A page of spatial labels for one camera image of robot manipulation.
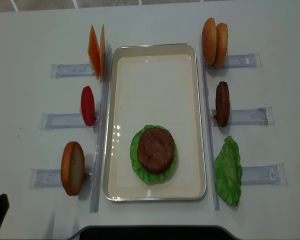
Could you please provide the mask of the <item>clear holder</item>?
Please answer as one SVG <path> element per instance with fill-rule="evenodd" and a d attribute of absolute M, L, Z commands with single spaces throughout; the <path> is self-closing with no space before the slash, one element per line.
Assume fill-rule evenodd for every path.
<path fill-rule="evenodd" d="M 99 118 L 96 116 L 93 125 L 88 126 L 80 113 L 42 113 L 39 128 L 41 130 L 93 128 L 97 125 L 98 120 Z"/>
<path fill-rule="evenodd" d="M 243 186 L 286 185 L 285 165 L 280 163 L 267 166 L 243 167 L 241 184 Z"/>
<path fill-rule="evenodd" d="M 271 107 L 260 107 L 257 109 L 232 110 L 229 115 L 228 125 L 273 125 L 273 115 Z"/>
<path fill-rule="evenodd" d="M 227 55 L 222 69 L 232 68 L 261 68 L 261 56 L 259 52 L 248 54 Z"/>
<path fill-rule="evenodd" d="M 90 77 L 94 76 L 95 72 L 91 65 L 86 64 L 52 64 L 50 69 L 50 77 L 70 78 L 70 77 Z"/>
<path fill-rule="evenodd" d="M 59 188 L 62 186 L 60 169 L 30 169 L 29 188 Z"/>

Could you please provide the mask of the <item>sesame bun top standing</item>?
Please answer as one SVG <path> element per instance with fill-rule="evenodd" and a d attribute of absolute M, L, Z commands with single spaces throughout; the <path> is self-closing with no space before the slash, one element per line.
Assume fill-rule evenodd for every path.
<path fill-rule="evenodd" d="M 205 62 L 208 65 L 212 65 L 217 51 L 217 28 L 213 17 L 208 18 L 204 23 L 201 45 Z"/>

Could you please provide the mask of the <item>green lettuce leaf on tray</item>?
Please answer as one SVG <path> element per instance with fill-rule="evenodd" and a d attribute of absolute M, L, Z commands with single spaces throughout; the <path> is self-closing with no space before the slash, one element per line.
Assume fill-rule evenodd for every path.
<path fill-rule="evenodd" d="M 148 172 L 147 170 L 145 170 L 145 168 L 143 168 L 142 165 L 139 163 L 138 157 L 137 157 L 138 143 L 139 143 L 142 133 L 146 129 L 151 128 L 151 127 L 160 127 L 160 128 L 166 129 L 160 125 L 148 124 L 148 125 L 144 126 L 139 132 L 137 132 L 133 136 L 133 138 L 131 140 L 131 144 L 130 144 L 130 149 L 129 149 L 129 156 L 130 156 L 130 160 L 131 160 L 132 169 L 136 173 L 136 175 L 146 184 L 156 184 L 156 183 L 167 180 L 169 177 L 171 177 L 173 175 L 173 173 L 178 165 L 178 149 L 177 149 L 175 140 L 174 140 L 175 157 L 172 162 L 172 165 L 169 167 L 169 169 L 166 172 L 159 174 L 159 175 L 155 175 L 155 174 L 152 174 L 152 173 Z"/>

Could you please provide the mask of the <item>white rectangular metal tray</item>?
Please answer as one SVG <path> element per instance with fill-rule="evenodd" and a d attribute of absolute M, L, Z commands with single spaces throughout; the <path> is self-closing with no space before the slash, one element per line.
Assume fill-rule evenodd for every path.
<path fill-rule="evenodd" d="M 112 58 L 103 181 L 112 202 L 197 200 L 207 188 L 195 49 L 187 43 L 127 46 Z M 145 127 L 167 129 L 176 144 L 171 174 L 146 183 L 130 147 Z"/>

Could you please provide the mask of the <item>clear holder top left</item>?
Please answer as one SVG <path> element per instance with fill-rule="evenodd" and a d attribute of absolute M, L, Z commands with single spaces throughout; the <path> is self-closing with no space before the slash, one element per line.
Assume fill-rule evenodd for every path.
<path fill-rule="evenodd" d="M 86 64 L 52 64 L 50 69 L 50 77 L 70 78 L 70 77 L 90 77 L 94 76 L 95 72 L 91 65 Z"/>

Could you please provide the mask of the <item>clear holder middle left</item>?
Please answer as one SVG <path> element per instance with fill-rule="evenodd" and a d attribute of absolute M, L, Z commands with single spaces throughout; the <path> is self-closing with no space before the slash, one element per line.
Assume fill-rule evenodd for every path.
<path fill-rule="evenodd" d="M 97 125 L 98 120 L 99 118 L 96 116 L 93 125 L 88 126 L 80 113 L 42 113 L 39 128 L 41 130 L 93 128 Z"/>

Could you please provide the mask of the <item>orange cheese slice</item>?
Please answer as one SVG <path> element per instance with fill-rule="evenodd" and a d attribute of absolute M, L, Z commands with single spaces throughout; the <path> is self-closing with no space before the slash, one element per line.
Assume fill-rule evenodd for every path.
<path fill-rule="evenodd" d="M 100 36 L 100 48 L 99 48 L 99 59 L 100 59 L 100 80 L 103 81 L 105 75 L 105 57 L 106 57 L 106 41 L 105 41 L 105 27 L 102 26 Z"/>
<path fill-rule="evenodd" d="M 90 32 L 89 32 L 87 53 L 89 56 L 92 69 L 94 70 L 94 74 L 96 78 L 99 79 L 101 74 L 100 47 L 99 47 L 95 29 L 92 25 L 90 27 Z"/>

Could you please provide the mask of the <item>bun half standing left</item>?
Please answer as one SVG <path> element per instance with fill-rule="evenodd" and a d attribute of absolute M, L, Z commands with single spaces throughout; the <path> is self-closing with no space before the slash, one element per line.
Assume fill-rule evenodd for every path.
<path fill-rule="evenodd" d="M 85 175 L 85 156 L 81 145 L 76 141 L 66 144 L 60 167 L 61 183 L 69 196 L 78 196 Z"/>

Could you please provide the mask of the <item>red tomato slice standing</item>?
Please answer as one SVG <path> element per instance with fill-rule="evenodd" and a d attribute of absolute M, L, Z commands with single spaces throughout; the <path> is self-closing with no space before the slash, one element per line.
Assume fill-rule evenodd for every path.
<path fill-rule="evenodd" d="M 81 93 L 81 113 L 87 126 L 92 126 L 95 122 L 95 101 L 91 88 L 86 86 Z"/>

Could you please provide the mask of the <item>green lettuce leaf standing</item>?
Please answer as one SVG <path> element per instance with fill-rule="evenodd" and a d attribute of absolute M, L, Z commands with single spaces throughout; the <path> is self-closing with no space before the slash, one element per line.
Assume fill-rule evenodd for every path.
<path fill-rule="evenodd" d="M 239 146 L 231 136 L 224 144 L 214 161 L 216 191 L 229 206 L 237 207 L 241 197 L 243 168 Z"/>

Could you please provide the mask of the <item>brown meat patty standing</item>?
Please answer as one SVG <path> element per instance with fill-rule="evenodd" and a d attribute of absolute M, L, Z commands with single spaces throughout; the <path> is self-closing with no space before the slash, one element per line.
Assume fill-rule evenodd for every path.
<path fill-rule="evenodd" d="M 221 81 L 216 88 L 215 119 L 220 127 L 226 127 L 230 117 L 230 96 L 228 84 Z"/>

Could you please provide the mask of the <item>brown meat patty on tray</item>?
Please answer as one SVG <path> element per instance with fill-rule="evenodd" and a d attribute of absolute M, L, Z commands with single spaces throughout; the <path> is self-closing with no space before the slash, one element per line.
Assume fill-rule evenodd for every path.
<path fill-rule="evenodd" d="M 150 127 L 140 136 L 137 160 L 149 173 L 166 172 L 175 158 L 175 142 L 170 132 L 161 127 Z"/>

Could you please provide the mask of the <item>clear holder bottom right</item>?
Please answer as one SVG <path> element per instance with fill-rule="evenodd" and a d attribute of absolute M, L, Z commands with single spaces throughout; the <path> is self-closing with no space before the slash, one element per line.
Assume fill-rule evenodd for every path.
<path fill-rule="evenodd" d="M 243 167 L 241 184 L 243 186 L 286 185 L 285 165 L 280 163 L 267 166 Z"/>

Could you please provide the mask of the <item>clear holder top right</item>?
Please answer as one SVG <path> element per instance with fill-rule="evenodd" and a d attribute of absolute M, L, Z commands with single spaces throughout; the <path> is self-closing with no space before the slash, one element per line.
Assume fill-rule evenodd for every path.
<path fill-rule="evenodd" d="M 222 69 L 232 68 L 261 68 L 261 56 L 259 52 L 248 54 L 227 55 Z"/>

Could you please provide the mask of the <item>black base panel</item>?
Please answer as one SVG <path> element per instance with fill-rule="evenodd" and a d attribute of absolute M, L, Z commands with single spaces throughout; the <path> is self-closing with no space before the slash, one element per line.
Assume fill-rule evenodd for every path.
<path fill-rule="evenodd" d="M 103 226 L 80 233 L 81 240 L 235 240 L 212 226 Z"/>

